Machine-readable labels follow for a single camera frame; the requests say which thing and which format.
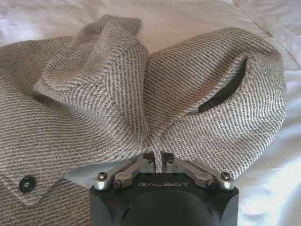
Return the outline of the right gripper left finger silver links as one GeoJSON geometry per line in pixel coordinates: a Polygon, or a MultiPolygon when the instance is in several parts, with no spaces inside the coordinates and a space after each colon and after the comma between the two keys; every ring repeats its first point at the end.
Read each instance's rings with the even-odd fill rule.
{"type": "Polygon", "coordinates": [[[94,189],[126,188],[132,185],[138,174],[153,172],[155,172],[154,153],[144,153],[141,158],[125,160],[107,172],[99,172],[94,181],[94,189]]]}

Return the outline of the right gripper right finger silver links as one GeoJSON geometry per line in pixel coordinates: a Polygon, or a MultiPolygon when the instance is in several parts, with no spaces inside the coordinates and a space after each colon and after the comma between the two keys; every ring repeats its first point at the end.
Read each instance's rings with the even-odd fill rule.
{"type": "Polygon", "coordinates": [[[228,172],[218,172],[199,161],[185,161],[176,158],[172,153],[161,154],[165,172],[183,173],[191,178],[195,185],[205,189],[219,188],[233,190],[234,179],[228,172]]]}

